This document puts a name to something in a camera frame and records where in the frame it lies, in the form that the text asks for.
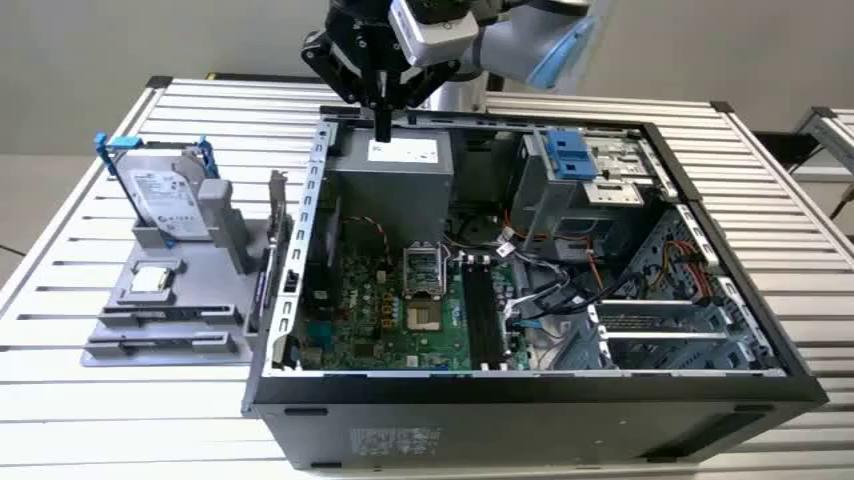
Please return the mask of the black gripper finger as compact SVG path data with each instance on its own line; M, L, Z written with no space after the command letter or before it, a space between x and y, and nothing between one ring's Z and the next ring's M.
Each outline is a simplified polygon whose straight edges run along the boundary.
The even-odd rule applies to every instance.
M401 73L391 71L385 76L383 95L383 142L391 141L392 113L417 107L435 90L451 79L460 68L460 61L451 60L427 66L405 82Z
M384 103L371 65L365 64L359 74L351 71L333 53L333 42L325 31L308 33L300 57L345 103L359 103L372 110L375 140L383 142Z

